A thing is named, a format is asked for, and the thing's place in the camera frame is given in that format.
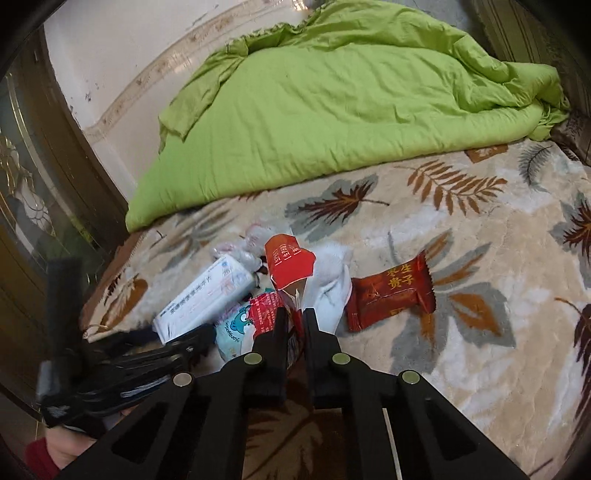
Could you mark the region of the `person's left hand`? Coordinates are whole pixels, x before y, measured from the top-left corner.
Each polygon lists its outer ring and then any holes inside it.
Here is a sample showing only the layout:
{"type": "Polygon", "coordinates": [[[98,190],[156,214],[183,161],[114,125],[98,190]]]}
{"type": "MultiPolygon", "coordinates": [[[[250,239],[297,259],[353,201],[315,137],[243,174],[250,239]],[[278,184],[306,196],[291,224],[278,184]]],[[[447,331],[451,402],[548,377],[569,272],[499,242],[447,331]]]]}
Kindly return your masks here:
{"type": "Polygon", "coordinates": [[[48,455],[60,470],[66,468],[96,442],[95,439],[83,433],[61,425],[53,428],[46,427],[44,438],[48,455]]]}

